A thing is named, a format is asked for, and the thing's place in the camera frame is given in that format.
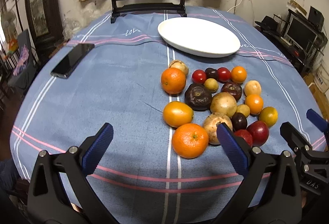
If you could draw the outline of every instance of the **white oval plate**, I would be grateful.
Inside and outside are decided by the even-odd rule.
[[[202,57],[224,57],[240,49],[238,37],[208,20],[176,17],[158,25],[161,37],[171,46]]]

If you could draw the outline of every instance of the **blue tablecloth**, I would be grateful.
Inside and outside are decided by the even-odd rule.
[[[209,146],[200,157],[179,158],[171,148],[174,132],[162,120],[171,100],[160,85],[170,61],[180,59],[191,73],[237,65],[246,68],[248,80],[262,86],[264,106],[274,106],[278,122],[261,148],[280,154],[290,150],[279,128],[289,121],[314,149],[325,140],[307,119],[306,111],[318,106],[306,84],[282,53],[240,17],[218,10],[187,7],[188,17],[218,23],[237,35],[240,50],[231,56],[208,59],[167,46],[159,36],[160,22],[177,14],[128,14],[110,23],[106,13],[78,32],[42,69],[16,118],[10,147],[22,178],[30,179],[38,151],[66,151],[95,135],[104,122],[114,127],[114,139],[88,181],[108,210],[122,223],[188,223],[214,218],[232,197],[242,177],[237,175],[222,147]],[[216,44],[221,38],[212,34]],[[79,42],[95,44],[68,79],[50,76],[51,70]],[[210,112],[195,112],[202,124]],[[78,204],[67,178],[70,200]],[[254,197],[257,204],[263,182]]]

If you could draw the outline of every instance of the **speaker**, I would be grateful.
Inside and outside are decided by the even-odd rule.
[[[316,27],[320,32],[322,31],[324,17],[320,11],[315,9],[314,7],[310,7],[310,13],[308,20]]]

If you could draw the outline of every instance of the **blue gripper pad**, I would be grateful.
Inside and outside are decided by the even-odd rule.
[[[220,124],[217,126],[217,138],[222,145],[225,154],[233,165],[235,172],[245,177],[248,174],[248,158],[234,139],[233,135],[234,134],[226,124]]]
[[[313,109],[309,109],[306,112],[306,118],[312,122],[312,124],[317,127],[321,132],[326,133],[328,128],[328,122],[325,121],[322,116],[320,116]]]
[[[101,161],[101,158],[113,139],[113,133],[112,125],[106,123],[96,134],[97,138],[88,148],[81,160],[82,172],[85,175],[94,173],[99,161]]]

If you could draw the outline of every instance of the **cardboard box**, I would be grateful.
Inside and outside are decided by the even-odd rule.
[[[309,87],[313,97],[318,104],[320,111],[322,113],[322,117],[324,119],[329,120],[329,102],[324,93],[322,93],[317,86],[314,84],[314,76],[313,74],[308,74],[304,77],[304,81],[306,85]]]

